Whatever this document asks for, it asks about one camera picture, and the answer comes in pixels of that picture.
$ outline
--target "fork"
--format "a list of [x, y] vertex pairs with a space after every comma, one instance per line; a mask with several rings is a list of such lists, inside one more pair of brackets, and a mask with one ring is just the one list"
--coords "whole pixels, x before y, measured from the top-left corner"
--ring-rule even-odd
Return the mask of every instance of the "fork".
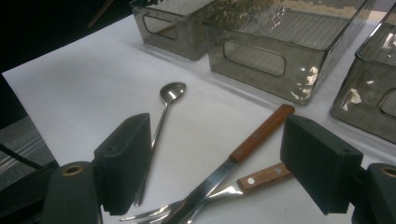
[[[192, 223], [207, 205], [253, 193], [259, 189], [263, 189], [290, 177], [292, 177], [290, 171], [282, 162], [260, 170], [254, 174], [242, 177], [224, 189], [211, 193], [210, 196], [207, 197], [189, 217], [186, 217], [186, 219], [183, 221], [183, 224]], [[170, 214], [170, 212], [176, 209], [182, 202], [183, 201], [170, 203], [147, 213], [133, 217], [122, 218], [120, 221], [135, 221], [134, 223], [136, 224], [158, 223], [164, 220]]]

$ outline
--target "knife handle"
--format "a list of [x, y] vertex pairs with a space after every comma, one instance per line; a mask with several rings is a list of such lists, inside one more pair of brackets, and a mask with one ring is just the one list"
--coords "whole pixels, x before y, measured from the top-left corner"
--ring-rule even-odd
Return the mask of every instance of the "knife handle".
[[253, 134], [251, 134], [230, 156], [229, 159], [240, 163], [244, 161], [259, 145], [268, 139], [294, 113], [292, 105], [281, 105]]
[[245, 194], [253, 193], [259, 189], [263, 189], [291, 177], [291, 172], [285, 167], [283, 162], [280, 162], [254, 174], [242, 177], [237, 180], [237, 183], [239, 188]]

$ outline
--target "spoon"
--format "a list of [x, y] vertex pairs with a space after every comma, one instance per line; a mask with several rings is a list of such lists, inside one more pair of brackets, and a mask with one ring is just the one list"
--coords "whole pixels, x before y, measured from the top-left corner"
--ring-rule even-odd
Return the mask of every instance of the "spoon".
[[[151, 157], [154, 155], [155, 148], [157, 147], [158, 139], [160, 138], [161, 129], [163, 128], [163, 122], [165, 121], [166, 114], [168, 112], [169, 105], [175, 101], [179, 96], [186, 91], [186, 84], [182, 82], [172, 82], [163, 86], [160, 90], [161, 98], [165, 108], [161, 115], [160, 122], [155, 130], [153, 140], [151, 142]], [[139, 206], [143, 200], [143, 194], [145, 193], [146, 183], [149, 176], [149, 170], [146, 171], [142, 182], [140, 183], [139, 189], [134, 196], [134, 206]]]

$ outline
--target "white table surface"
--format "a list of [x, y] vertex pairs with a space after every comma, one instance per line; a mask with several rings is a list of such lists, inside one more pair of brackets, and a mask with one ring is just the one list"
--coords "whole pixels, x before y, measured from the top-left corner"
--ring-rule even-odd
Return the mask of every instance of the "white table surface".
[[[368, 22], [307, 106], [308, 117], [364, 153], [362, 167], [396, 163], [396, 146], [329, 115], [354, 52], [376, 26]], [[196, 62], [143, 44], [133, 17], [4, 73], [55, 159], [91, 161], [93, 151], [130, 116], [149, 112], [155, 131], [163, 104], [160, 88], [174, 81], [187, 91], [171, 105], [153, 158], [147, 195], [127, 217], [183, 199], [281, 104], [273, 95], [210, 71]], [[279, 162], [282, 129], [224, 182]], [[194, 223], [350, 223], [321, 214], [295, 179], [207, 208]], [[120, 217], [104, 213], [104, 222]]]

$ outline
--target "gray translucent container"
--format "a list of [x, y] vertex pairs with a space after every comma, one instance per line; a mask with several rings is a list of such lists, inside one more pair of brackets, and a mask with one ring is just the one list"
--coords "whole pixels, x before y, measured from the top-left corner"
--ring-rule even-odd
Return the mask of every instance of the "gray translucent container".
[[359, 47], [331, 115], [396, 144], [396, 5]]
[[204, 19], [234, 0], [134, 0], [130, 7], [145, 44], [197, 60], [207, 53]]
[[240, 0], [205, 20], [212, 71], [300, 105], [367, 20], [371, 0]]

